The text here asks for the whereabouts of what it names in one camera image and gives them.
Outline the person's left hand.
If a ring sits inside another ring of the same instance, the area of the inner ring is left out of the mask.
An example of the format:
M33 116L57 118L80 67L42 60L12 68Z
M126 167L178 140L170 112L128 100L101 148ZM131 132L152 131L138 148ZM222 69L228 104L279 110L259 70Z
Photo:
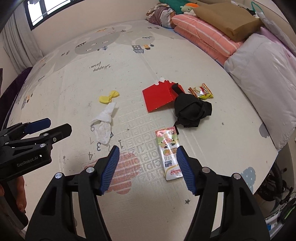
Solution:
M23 176L20 176L14 180L14 186L16 190L16 205L19 211L23 214L26 213L27 200L25 192L25 180Z

